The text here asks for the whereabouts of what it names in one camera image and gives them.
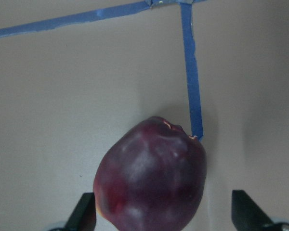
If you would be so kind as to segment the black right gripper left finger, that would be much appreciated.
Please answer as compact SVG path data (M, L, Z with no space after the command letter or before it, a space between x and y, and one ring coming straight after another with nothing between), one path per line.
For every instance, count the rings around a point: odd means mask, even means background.
M93 231L96 226L96 208L93 192L84 193L64 228L67 231Z

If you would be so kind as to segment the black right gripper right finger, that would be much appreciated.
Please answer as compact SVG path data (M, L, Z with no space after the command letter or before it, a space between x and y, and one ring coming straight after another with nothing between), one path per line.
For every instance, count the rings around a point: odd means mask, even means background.
M278 231L274 223L244 190L232 191L231 219L237 231Z

